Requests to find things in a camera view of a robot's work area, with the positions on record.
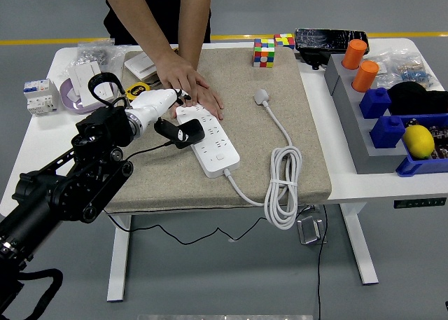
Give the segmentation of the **person's left hand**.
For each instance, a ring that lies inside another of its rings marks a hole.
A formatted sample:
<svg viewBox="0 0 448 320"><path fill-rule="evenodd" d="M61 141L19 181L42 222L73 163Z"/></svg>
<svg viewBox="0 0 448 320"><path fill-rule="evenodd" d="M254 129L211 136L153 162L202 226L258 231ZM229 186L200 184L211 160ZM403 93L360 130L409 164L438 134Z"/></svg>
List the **person's left hand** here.
<svg viewBox="0 0 448 320"><path fill-rule="evenodd" d="M223 101L219 94L211 89L201 85L197 85L197 96L194 100L188 100L182 107L194 106L201 104L209 113L214 115L218 120L223 119Z"/></svg>

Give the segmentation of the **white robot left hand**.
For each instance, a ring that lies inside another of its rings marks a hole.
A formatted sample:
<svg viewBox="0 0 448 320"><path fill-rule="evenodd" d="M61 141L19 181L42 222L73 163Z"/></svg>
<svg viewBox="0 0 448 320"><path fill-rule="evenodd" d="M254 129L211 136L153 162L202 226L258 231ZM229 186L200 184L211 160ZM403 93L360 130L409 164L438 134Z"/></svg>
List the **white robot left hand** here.
<svg viewBox="0 0 448 320"><path fill-rule="evenodd" d="M159 89L142 92L125 109L134 138L141 137L146 128L156 123L175 103L180 105L191 100L191 96L182 89Z"/></svg>

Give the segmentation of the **person's right hand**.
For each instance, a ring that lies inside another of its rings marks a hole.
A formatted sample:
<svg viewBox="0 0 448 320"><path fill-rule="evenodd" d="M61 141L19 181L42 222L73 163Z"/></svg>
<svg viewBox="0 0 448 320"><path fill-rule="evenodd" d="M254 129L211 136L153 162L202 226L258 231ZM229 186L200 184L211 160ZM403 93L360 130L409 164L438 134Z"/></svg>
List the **person's right hand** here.
<svg viewBox="0 0 448 320"><path fill-rule="evenodd" d="M206 105L210 100L209 86L197 72L200 52L180 48L178 54L165 50L154 59L157 74L165 88L182 89L191 100L187 105Z"/></svg>

